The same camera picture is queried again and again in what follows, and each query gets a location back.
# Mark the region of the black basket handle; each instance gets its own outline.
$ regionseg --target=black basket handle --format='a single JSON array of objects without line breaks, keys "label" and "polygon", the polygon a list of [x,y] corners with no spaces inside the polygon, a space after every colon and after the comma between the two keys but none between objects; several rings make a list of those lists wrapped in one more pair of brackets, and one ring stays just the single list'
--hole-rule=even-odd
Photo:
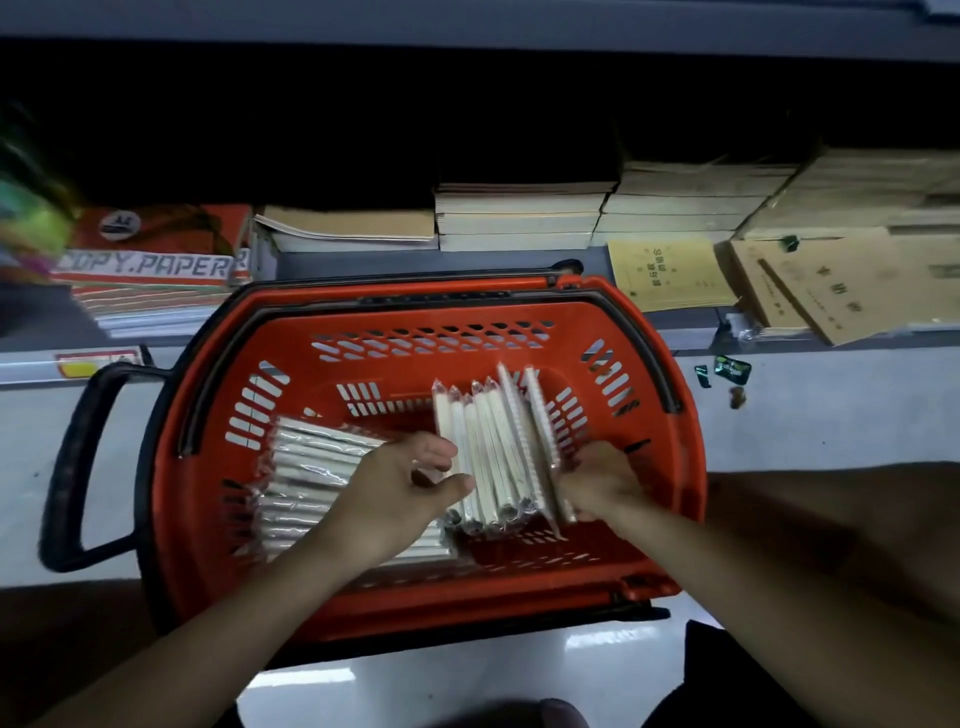
[{"label": "black basket handle", "polygon": [[81,543],[86,490],[100,437],[124,384],[135,378],[166,378],[170,371],[128,362],[108,364],[90,378],[70,418],[50,478],[40,527],[40,562],[52,571],[77,571],[130,551],[130,533],[85,549]]}]

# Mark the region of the red shopping basket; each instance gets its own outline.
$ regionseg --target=red shopping basket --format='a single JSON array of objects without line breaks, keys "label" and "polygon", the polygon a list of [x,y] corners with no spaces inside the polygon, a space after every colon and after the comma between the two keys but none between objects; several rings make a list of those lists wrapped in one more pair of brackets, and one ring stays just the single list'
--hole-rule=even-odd
[{"label": "red shopping basket", "polygon": [[[256,476],[270,418],[430,429],[435,377],[467,385],[499,361],[540,371],[564,452],[610,440],[631,454],[661,503],[703,517],[703,443],[684,378],[654,329],[604,279],[549,270],[258,283],[221,307],[173,370],[121,363],[89,381],[51,482],[41,559],[76,570],[136,548],[160,626],[170,629],[235,588],[252,566],[239,555],[252,538],[240,488]],[[140,453],[134,532],[84,549],[97,441],[120,387],[140,376],[166,383]],[[560,540],[532,522],[513,538],[468,548],[478,569],[361,578],[293,644],[319,643],[323,656],[342,657],[648,619],[651,597],[679,591],[599,522],[567,526]],[[397,636],[405,637],[390,642]]]}]

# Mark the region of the tiled floor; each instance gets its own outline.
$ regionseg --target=tiled floor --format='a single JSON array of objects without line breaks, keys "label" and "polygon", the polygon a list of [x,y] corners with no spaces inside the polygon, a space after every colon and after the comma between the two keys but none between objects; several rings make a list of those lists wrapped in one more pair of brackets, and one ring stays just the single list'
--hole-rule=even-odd
[{"label": "tiled floor", "polygon": [[[754,365],[748,402],[729,408],[729,386],[697,401],[714,471],[831,469],[960,460],[960,349],[744,357]],[[36,559],[39,517],[60,437],[79,389],[0,392],[0,588],[62,580],[136,577],[130,554],[65,576]],[[154,385],[125,391],[108,424],[91,487],[84,540],[132,524],[132,477]],[[496,702],[560,697],[592,726],[639,725],[680,681],[683,627],[705,619],[685,595],[662,600],[673,618],[607,623],[481,643],[454,644],[264,673],[241,697],[254,726],[429,726]],[[744,595],[744,608],[750,596]]]}]

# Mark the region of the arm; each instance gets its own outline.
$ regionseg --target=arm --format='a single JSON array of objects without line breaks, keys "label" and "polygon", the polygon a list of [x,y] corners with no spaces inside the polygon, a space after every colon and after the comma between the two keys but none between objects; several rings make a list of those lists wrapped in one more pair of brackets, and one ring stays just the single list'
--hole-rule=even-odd
[{"label": "arm", "polygon": [[326,518],[235,593],[61,703],[35,728],[205,728],[302,622],[367,569],[400,553],[472,487],[413,482],[450,469],[456,446],[419,433],[364,457]]},{"label": "arm", "polygon": [[648,554],[814,717],[840,726],[960,721],[960,660],[930,625],[656,505],[608,443],[564,495]]}]

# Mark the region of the shelf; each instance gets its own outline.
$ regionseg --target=shelf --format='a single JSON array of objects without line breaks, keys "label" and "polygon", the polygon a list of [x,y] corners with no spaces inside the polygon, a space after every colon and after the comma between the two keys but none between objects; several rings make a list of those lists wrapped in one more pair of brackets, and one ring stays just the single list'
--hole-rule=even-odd
[{"label": "shelf", "polygon": [[839,0],[14,0],[5,36],[960,61],[920,2]]},{"label": "shelf", "polygon": [[606,248],[564,251],[444,253],[438,250],[392,253],[285,253],[276,264],[279,280],[383,276],[398,273],[443,273],[522,268],[550,268],[562,260],[584,265],[585,276],[613,278]]},{"label": "shelf", "polygon": [[[395,253],[285,254],[277,261],[277,275],[284,280],[307,280],[387,274],[437,273],[443,271],[549,268],[577,259],[586,275],[612,278],[606,248],[563,251],[511,251],[501,253],[443,253],[402,251]],[[81,350],[101,365],[110,356],[131,356],[172,367],[189,337],[145,340],[109,339],[59,286],[0,286],[0,311],[5,329],[0,330],[0,385],[18,386],[37,382],[82,381],[65,376],[60,362]],[[880,335],[843,347],[829,347],[812,333],[789,341],[736,340],[726,325],[733,308],[683,308],[653,311],[647,319],[676,355],[710,356],[718,353],[749,358],[758,353],[843,352],[872,349],[909,349],[960,346],[960,331],[926,331],[903,335]]]}]

